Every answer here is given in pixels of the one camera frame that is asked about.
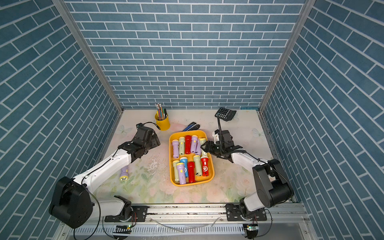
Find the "red flashlight white rim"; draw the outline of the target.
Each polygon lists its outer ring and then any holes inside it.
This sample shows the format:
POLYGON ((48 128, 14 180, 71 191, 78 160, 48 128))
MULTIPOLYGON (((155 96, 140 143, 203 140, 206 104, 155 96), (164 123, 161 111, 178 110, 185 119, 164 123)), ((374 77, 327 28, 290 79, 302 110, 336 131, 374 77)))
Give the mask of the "red flashlight white rim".
POLYGON ((208 177, 209 176, 209 167, 208 167, 209 158, 208 157, 202 157, 201 161, 202 161, 203 176, 208 177))

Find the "green flashlight yellow button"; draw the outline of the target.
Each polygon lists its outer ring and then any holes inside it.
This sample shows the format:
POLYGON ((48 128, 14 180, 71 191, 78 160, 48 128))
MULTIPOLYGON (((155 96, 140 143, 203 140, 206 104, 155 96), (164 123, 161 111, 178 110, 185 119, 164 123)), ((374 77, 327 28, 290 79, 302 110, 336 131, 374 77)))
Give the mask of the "green flashlight yellow button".
POLYGON ((179 155, 184 156, 185 155, 185 137, 179 138, 179 155))

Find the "small red flashlight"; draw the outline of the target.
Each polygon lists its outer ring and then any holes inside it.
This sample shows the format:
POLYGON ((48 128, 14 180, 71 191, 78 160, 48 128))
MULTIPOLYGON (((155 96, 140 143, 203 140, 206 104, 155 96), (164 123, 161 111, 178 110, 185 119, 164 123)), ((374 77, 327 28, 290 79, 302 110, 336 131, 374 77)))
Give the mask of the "small red flashlight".
POLYGON ((187 170, 189 175, 189 183, 195 183, 195 163, 194 162, 188 162, 187 163, 187 170))

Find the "yellow plastic tray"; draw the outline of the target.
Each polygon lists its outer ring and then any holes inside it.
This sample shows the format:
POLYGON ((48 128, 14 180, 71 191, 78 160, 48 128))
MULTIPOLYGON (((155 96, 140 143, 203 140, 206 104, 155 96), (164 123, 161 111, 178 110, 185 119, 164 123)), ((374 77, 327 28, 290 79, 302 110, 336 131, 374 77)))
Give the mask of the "yellow plastic tray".
POLYGON ((175 179, 174 179, 174 169, 173 169, 173 164, 172 162, 174 160, 180 160, 181 157, 187 157, 188 158, 188 162, 194 162, 194 155, 195 153, 191 153, 189 155, 184 155, 184 156, 180 156, 179 155, 179 158, 178 159, 174 159, 173 158, 173 146, 172 146, 172 140, 179 140, 180 137, 185 137, 186 135, 197 135, 199 140, 200 140, 200 143, 201 145, 204 144, 208 138, 207 138, 207 135, 204 131, 201 131, 201 130, 195 130, 195 131, 187 131, 187 132, 178 132, 178 133, 174 133, 170 136, 170 139, 169 139, 169 155, 170 155, 170 179, 171 179, 171 183, 177 187, 186 187, 186 186, 193 186, 193 185, 199 185, 199 184, 205 184, 205 183, 208 183, 210 182, 214 176, 215 176, 215 169, 214 169, 214 165, 213 165, 213 160, 212 160, 212 156, 211 154, 209 153, 206 153, 202 150, 202 155, 201 155, 201 158, 202 157, 208 157, 209 158, 209 163, 208 163, 208 167, 209 167, 209 176, 208 177, 204 177, 203 175, 202 176, 196 176, 196 170, 195 170, 195 180, 196 182, 195 183, 192 183, 190 184, 189 183, 189 177, 186 178, 187 180, 187 183, 185 185, 180 185, 180 184, 176 184, 175 183, 175 179))

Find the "blue white flashlight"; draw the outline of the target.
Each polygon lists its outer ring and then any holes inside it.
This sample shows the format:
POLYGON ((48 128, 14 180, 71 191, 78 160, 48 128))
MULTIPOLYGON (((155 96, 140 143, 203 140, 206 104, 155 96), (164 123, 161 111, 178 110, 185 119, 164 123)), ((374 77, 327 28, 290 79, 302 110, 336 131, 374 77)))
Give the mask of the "blue white flashlight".
POLYGON ((185 173, 186 178, 188 178, 189 177, 188 170, 187 170, 188 158, 187 157, 181 157, 180 162, 184 164, 184 173, 185 173))

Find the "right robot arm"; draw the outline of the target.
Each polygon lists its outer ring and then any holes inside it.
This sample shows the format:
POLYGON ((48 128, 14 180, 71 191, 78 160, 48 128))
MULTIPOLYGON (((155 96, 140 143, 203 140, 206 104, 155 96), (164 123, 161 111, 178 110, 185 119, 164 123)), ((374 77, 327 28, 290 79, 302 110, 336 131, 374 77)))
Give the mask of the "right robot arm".
POLYGON ((225 149, 223 145, 213 141, 202 144, 201 149, 252 171, 256 191, 241 199, 238 204, 244 219, 252 219, 257 211, 284 203, 294 196, 293 187, 279 160, 257 158, 239 145, 225 149))

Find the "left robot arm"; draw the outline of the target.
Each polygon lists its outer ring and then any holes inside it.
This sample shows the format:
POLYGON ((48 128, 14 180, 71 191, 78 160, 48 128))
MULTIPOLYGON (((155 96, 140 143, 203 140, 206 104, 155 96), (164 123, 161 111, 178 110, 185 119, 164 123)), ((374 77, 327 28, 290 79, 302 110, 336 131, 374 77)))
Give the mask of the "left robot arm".
POLYGON ((121 196, 112 200, 98 200, 94 191, 118 170, 160 145, 156 132, 143 125, 131 141, 118 146, 114 154, 91 169, 73 177, 63 177, 56 183, 49 214, 76 229, 88 219, 112 216, 118 221, 129 221, 132 203, 121 196))

